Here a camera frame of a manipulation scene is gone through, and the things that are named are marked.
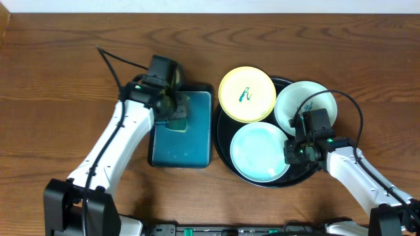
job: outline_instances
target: yellow plate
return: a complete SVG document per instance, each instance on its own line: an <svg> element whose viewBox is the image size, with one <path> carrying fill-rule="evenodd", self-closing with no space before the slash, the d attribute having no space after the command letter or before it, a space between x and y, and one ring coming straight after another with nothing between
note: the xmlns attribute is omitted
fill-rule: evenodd
<svg viewBox="0 0 420 236"><path fill-rule="evenodd" d="M276 89L269 76L257 68L243 66L227 73L219 86L219 102L236 121L257 122L276 105Z"/></svg>

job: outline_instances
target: white plate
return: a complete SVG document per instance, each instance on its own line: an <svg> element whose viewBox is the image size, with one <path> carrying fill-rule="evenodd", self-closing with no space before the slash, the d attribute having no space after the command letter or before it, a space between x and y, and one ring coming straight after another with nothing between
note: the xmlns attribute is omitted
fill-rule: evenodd
<svg viewBox="0 0 420 236"><path fill-rule="evenodd" d="M289 120L295 115L297 108L310 95L327 90L324 86L311 82L300 81L286 86L277 96L274 115L280 127L290 135L295 135L295 128L291 128ZM326 108L329 122L333 126L337 118L337 103L331 93L324 93L311 98L300 110L299 114L307 110Z"/></svg>
<svg viewBox="0 0 420 236"><path fill-rule="evenodd" d="M256 122L237 131L230 143L230 156L235 168L255 182L277 180L289 168L284 162L287 136L278 127Z"/></svg>

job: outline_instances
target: round black tray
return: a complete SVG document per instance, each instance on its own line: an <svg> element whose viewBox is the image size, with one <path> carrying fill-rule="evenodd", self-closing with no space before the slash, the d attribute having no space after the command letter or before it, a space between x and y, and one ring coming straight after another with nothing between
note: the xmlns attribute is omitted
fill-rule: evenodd
<svg viewBox="0 0 420 236"><path fill-rule="evenodd" d="M276 94L278 95L281 90L283 90L286 86L293 83L288 79L280 78L280 77L272 77L271 80L274 83L276 88ZM277 124L276 117L274 116L274 111L268 115L262 122L267 122L273 125L276 125L280 128ZM251 184L255 184L256 186L261 187L270 187L270 188L279 188L279 187L289 187L298 184L307 178L311 177L316 172L316 166L314 165L291 165L287 172L277 180L260 183L255 182L252 180L248 180L242 174L236 170L235 166L232 163L232 159L230 157L230 143L235 135L235 133L242 128L242 126L246 125L245 123L241 123L238 121L233 120L230 118L221 108L221 105L217 105L215 114L213 116L212 121L212 137L213 143L215 144L216 151L219 154L219 157L222 159L223 163L237 176L239 176L242 180L249 182ZM295 137L286 133L282 128L280 128L289 139L294 139Z"/></svg>

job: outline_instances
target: wooden table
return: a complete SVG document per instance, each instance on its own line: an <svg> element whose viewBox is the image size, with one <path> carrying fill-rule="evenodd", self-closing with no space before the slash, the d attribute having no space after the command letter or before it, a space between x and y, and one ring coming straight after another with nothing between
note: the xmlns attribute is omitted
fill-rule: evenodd
<svg viewBox="0 0 420 236"><path fill-rule="evenodd" d="M42 235L43 190L65 180L108 124L117 88L95 45L148 65L180 62L217 88L244 65L349 93L364 112L360 143L393 184L420 198L420 16L349 14L13 14L0 49L0 235ZM112 61L126 83L142 73ZM337 97L337 133L355 138L353 105ZM276 225L368 217L323 172L286 189L233 175L213 149L205 169L152 168L148 138L119 184L120 213L146 222Z"/></svg>

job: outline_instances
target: white wall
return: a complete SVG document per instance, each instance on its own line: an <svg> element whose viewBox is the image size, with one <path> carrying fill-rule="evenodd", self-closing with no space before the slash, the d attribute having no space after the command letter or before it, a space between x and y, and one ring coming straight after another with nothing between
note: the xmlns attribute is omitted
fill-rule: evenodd
<svg viewBox="0 0 420 236"><path fill-rule="evenodd" d="M420 13L420 0L0 0L14 12Z"/></svg>

